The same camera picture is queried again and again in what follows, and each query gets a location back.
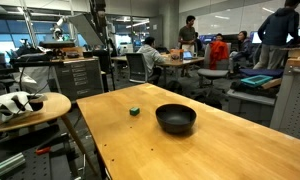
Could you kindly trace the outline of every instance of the table leg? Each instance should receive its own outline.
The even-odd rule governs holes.
[[[113,61],[114,63],[114,76],[119,81],[119,68],[118,68],[118,61]]]
[[[29,132],[34,132],[34,131],[36,131],[36,127],[35,127],[35,126],[29,126],[29,127],[28,127],[28,131],[29,131]]]
[[[71,134],[72,138],[74,139],[74,141],[76,142],[76,144],[78,145],[80,151],[82,154],[85,154],[86,156],[86,160],[89,163],[90,168],[92,169],[92,171],[94,172],[95,175],[98,175],[95,167],[92,164],[92,161],[90,159],[90,156],[88,155],[86,149],[84,148],[81,140],[78,137],[78,134],[76,133],[76,131],[73,129],[72,124],[70,122],[70,120],[68,119],[68,117],[66,115],[61,116],[61,119],[63,120],[64,124],[67,126],[69,133]]]
[[[174,68],[174,71],[175,71],[174,73],[175,73],[176,81],[178,81],[178,78],[179,78],[179,77],[178,77],[178,67],[175,67],[175,68]]]
[[[166,87],[167,86],[167,67],[163,66],[163,86]]]

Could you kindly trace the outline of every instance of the ceiling light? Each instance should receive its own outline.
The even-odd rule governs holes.
[[[267,8],[262,8],[263,10],[265,11],[268,11],[268,12],[271,12],[271,13],[274,13],[274,11],[270,10],[270,9],[267,9]]]
[[[223,16],[214,16],[216,18],[220,18],[220,19],[230,19],[229,17],[223,17]]]
[[[145,21],[145,22],[141,22],[141,23],[136,23],[136,24],[133,24],[132,26],[135,27],[135,26],[140,26],[142,24],[147,24],[149,23],[149,21]]]
[[[23,13],[23,9],[21,7],[17,7],[18,11]]]
[[[13,11],[8,11],[8,14],[23,14],[20,12],[13,12]],[[62,17],[63,15],[60,14],[44,14],[44,13],[31,13],[32,16],[55,16],[55,17]]]

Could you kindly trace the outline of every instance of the metal cabinet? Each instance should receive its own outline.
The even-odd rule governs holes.
[[[72,102],[104,92],[97,59],[65,62],[54,70],[58,91]]]
[[[270,128],[300,139],[300,63],[287,63]]]

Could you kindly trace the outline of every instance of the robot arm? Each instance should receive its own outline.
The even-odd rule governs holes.
[[[105,0],[90,0],[90,14],[79,14],[74,16],[63,16],[52,28],[53,36],[58,40],[60,31],[62,33],[63,23],[72,23],[81,33],[89,45],[106,44],[107,21],[105,17]]]

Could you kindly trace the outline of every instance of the desk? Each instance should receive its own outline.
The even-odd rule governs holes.
[[[0,132],[30,127],[61,117],[72,138],[75,140],[76,144],[81,150],[82,154],[86,154],[86,158],[91,169],[95,174],[97,174],[97,171],[95,170],[90,157],[87,155],[86,149],[80,141],[76,131],[73,129],[70,120],[66,116],[67,112],[71,108],[70,100],[59,93],[45,93],[45,95],[47,96],[48,100],[43,102],[42,109],[25,114],[25,116],[22,115],[18,118],[11,119],[7,123],[0,125]]]
[[[300,140],[157,86],[77,103],[113,179],[300,179]],[[189,133],[160,128],[155,110],[167,103],[196,111]]]
[[[118,78],[118,65],[117,62],[118,61],[127,61],[127,57],[126,56],[119,56],[119,57],[112,57],[111,60],[113,60],[114,62],[114,68],[115,68],[115,75]],[[157,66],[161,66],[163,67],[163,77],[164,77],[164,83],[166,85],[167,83],[167,67],[172,66],[175,68],[175,78],[176,80],[178,80],[179,75],[178,75],[178,68],[182,67],[184,65],[190,65],[190,64],[194,64],[194,63],[198,63],[198,62],[203,62],[204,61],[204,57],[198,57],[196,59],[193,60],[184,60],[184,61],[172,61],[168,58],[166,58],[166,61],[163,63],[156,63]]]

